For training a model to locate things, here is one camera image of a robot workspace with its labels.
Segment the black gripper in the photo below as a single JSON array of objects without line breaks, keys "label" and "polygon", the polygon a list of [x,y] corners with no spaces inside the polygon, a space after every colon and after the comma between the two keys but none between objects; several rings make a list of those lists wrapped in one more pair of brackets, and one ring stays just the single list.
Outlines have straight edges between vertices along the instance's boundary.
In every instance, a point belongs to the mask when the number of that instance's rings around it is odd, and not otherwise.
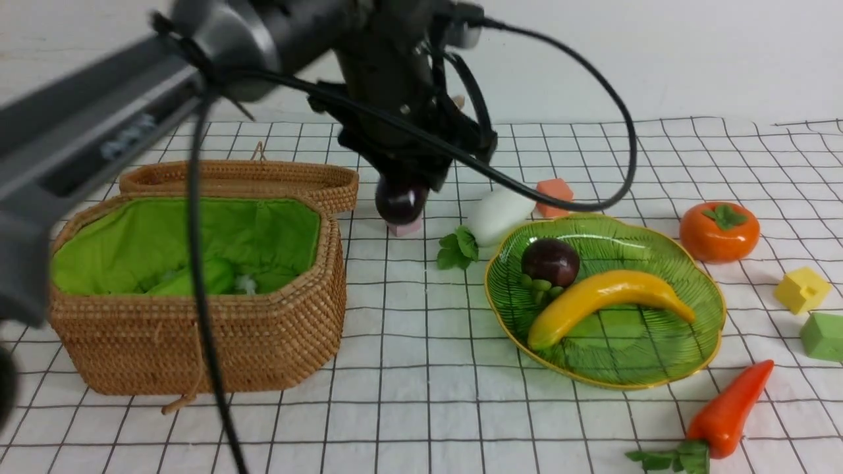
[{"label": "black gripper", "polygon": [[[367,24],[346,35],[335,51],[343,81],[323,90],[406,120],[421,131],[489,164],[498,136],[487,104],[466,62],[430,44],[433,1],[365,1]],[[308,96],[313,111],[342,126],[339,143],[381,174],[418,173],[434,191],[445,183],[451,156],[385,121]]]}]

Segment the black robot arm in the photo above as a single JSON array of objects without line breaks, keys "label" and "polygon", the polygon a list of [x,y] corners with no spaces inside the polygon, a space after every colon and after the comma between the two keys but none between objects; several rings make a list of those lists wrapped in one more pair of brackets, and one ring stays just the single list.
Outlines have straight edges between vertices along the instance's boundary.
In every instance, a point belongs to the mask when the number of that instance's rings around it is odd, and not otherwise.
[{"label": "black robot arm", "polygon": [[[286,390],[337,354],[342,202],[202,191],[186,228],[177,188],[129,192],[53,227],[91,192],[219,98],[277,84],[341,123],[338,141],[394,185],[439,191],[454,160],[488,170],[481,97],[447,91],[446,46],[484,18],[452,1],[178,1],[155,33],[2,110],[2,321],[50,316],[82,378],[105,395]],[[177,238],[192,232],[187,245]]]}]

